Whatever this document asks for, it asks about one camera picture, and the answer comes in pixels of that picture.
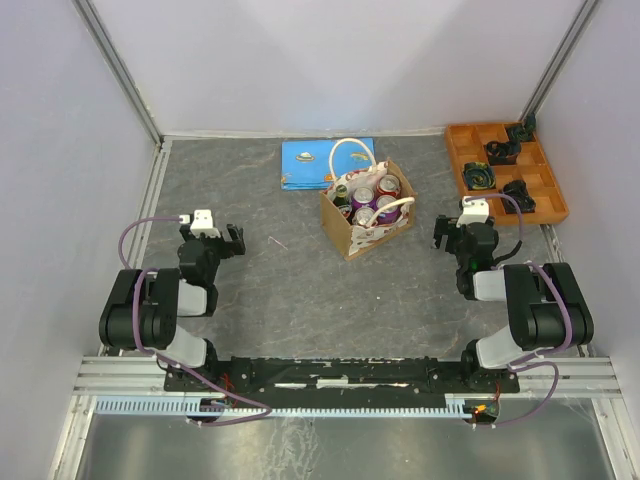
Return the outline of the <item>red coke can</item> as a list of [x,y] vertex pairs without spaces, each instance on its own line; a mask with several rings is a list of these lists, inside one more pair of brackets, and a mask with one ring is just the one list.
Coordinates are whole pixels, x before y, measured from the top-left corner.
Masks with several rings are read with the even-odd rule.
[[391,174],[383,176],[376,184],[377,196],[391,196],[395,199],[399,199],[401,195],[401,183],[400,180]]
[[374,210],[370,207],[364,206],[353,212],[351,223],[354,226],[365,227],[373,216]]

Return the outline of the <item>purple fanta can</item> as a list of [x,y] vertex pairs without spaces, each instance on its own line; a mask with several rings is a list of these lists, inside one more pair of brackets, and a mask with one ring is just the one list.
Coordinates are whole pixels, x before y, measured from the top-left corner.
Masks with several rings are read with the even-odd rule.
[[400,207],[395,205],[396,198],[391,195],[381,195],[376,200],[375,210],[380,210],[376,218],[378,225],[393,224],[398,220]]
[[374,208],[375,201],[375,193],[369,187],[356,188],[351,196],[351,205],[354,211],[363,207]]

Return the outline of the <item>green glass perrier bottle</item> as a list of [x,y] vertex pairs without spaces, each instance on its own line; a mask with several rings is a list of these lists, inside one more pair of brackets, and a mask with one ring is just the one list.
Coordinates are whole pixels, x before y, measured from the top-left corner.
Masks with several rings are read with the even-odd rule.
[[340,211],[344,219],[350,222],[353,214],[353,206],[346,185],[338,185],[336,187],[333,204]]

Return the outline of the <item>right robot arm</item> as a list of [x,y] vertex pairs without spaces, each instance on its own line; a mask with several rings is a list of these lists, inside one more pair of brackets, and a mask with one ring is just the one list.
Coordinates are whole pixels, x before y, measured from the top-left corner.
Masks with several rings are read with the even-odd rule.
[[509,375],[534,358],[586,345],[594,335],[592,315],[569,264],[501,265],[521,245],[496,257],[498,243],[491,217],[464,222],[440,215],[435,220],[433,245],[455,257],[458,292],[467,300],[503,302],[507,308],[507,325],[471,341],[461,355],[459,379],[472,391],[491,384],[495,371]]

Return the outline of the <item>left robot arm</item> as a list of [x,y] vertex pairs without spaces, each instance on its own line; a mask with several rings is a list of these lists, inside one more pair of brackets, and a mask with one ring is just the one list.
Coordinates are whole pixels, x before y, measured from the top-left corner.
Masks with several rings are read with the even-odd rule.
[[244,231],[227,226],[229,239],[219,234],[194,233],[180,227],[183,243],[177,249],[178,266],[144,273],[121,270],[99,321],[99,337],[106,347],[150,352],[177,378],[209,390],[221,378],[221,366],[212,342],[178,325],[180,317],[210,317],[219,292],[215,278],[223,260],[246,253]]

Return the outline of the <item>rolled blue yellow sock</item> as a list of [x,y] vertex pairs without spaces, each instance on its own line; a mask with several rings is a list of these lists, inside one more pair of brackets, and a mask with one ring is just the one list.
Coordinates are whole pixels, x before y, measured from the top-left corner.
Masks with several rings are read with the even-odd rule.
[[465,163],[462,174],[466,187],[470,191],[492,190],[496,186],[494,170],[488,163]]

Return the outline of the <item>rolled black sock middle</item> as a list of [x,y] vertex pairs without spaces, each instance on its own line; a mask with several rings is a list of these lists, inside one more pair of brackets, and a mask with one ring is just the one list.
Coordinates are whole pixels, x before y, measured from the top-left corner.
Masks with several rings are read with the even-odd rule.
[[515,165],[521,153],[521,144],[518,141],[490,141],[484,149],[491,166]]

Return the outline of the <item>orange wooden compartment tray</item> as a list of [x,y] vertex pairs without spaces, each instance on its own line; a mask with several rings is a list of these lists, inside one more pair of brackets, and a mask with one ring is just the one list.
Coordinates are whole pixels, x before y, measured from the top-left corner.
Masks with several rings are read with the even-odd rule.
[[537,137],[521,144],[521,152],[513,165],[492,168],[495,185],[492,189],[471,190],[464,178],[464,166],[469,163],[489,162],[485,145],[491,141],[509,140],[509,123],[453,124],[445,128],[444,138],[459,195],[474,196],[498,193],[510,182],[522,180],[529,196],[535,201],[535,210],[523,215],[524,222],[532,225],[559,224],[569,215],[562,191]]

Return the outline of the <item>blue printed folded cloth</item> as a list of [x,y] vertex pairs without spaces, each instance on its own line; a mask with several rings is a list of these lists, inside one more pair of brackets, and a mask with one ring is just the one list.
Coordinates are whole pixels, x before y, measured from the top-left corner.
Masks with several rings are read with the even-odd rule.
[[[285,191],[323,190],[332,183],[329,154],[337,140],[285,141],[281,146],[281,188]],[[337,177],[368,168],[371,162],[358,144],[341,144],[333,157]]]

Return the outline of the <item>rolled sock top corner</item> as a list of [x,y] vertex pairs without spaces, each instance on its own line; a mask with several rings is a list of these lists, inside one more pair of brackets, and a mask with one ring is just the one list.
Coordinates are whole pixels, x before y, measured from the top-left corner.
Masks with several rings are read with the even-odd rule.
[[530,113],[520,123],[506,127],[505,131],[510,142],[533,142],[536,126],[536,116]]

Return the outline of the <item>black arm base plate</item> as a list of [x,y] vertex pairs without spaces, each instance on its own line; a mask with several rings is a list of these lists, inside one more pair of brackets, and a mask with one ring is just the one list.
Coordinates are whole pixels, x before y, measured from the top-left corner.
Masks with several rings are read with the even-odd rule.
[[520,391],[515,373],[484,369],[468,354],[458,361],[233,357],[196,372],[232,394],[229,406],[273,410],[439,408],[447,394],[494,398]]

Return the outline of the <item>aluminium frame rail front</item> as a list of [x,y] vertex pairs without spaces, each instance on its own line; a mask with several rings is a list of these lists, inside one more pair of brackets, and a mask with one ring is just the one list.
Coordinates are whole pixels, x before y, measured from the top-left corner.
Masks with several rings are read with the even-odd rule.
[[[553,372],[545,366],[541,358],[535,358],[521,366],[522,373],[509,372],[501,378],[501,392],[507,396],[523,398],[541,398],[551,388],[552,380],[558,379],[555,393],[566,398],[620,398],[621,389],[613,365],[607,357],[551,358],[549,360],[558,370]],[[413,373],[406,359],[365,360],[365,370],[384,367],[386,371],[398,369],[399,380],[375,380],[365,376],[358,380],[354,374],[331,374],[327,361],[293,360],[293,370],[300,372],[304,366],[319,370],[312,372],[302,380],[276,380],[274,386],[290,390],[303,389],[308,385],[325,389],[369,388],[378,385],[393,388],[417,388],[421,391],[428,386],[443,389],[445,395],[457,395],[465,398],[484,398],[496,389],[488,380],[472,387],[453,384],[453,375],[449,372],[453,364],[449,361],[437,367],[429,367],[421,375]],[[201,382],[194,387],[185,386],[175,374],[168,374],[151,357],[85,357],[75,381],[74,393],[77,395],[211,395],[213,391]]]

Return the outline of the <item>left corner aluminium post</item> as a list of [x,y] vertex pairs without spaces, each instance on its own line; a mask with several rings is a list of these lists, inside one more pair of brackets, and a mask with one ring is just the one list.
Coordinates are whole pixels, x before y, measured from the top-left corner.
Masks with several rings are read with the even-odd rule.
[[71,4],[82,19],[85,27],[100,51],[103,60],[114,75],[125,99],[132,107],[147,135],[154,144],[161,145],[163,143],[164,135],[161,133],[146,103],[144,102],[142,95],[126,66],[126,63],[118,53],[108,29],[101,19],[97,7],[94,5],[94,2],[89,0],[72,0]]

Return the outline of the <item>corner aluminium post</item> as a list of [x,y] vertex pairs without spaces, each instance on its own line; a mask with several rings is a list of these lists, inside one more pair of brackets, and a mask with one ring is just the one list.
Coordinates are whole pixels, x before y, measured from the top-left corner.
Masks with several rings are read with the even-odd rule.
[[71,4],[82,19],[85,27],[100,51],[103,60],[114,75],[125,99],[132,107],[147,135],[154,144],[161,145],[163,143],[164,135],[161,133],[146,103],[144,102],[142,95],[126,66],[126,63],[118,53],[108,29],[101,19],[97,7],[94,5],[94,2],[89,0],[72,0]]
[[524,120],[528,115],[536,114],[539,111],[600,5],[600,0],[584,0],[580,3],[569,27],[525,103],[519,115],[520,120]]

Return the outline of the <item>right corner aluminium post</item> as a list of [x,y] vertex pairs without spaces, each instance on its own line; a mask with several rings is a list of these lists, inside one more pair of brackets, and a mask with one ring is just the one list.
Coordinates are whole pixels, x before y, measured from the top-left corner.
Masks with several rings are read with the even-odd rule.
[[524,120],[528,115],[536,114],[539,111],[600,5],[600,0],[584,0],[580,3],[569,27],[525,103],[519,115],[520,120]]

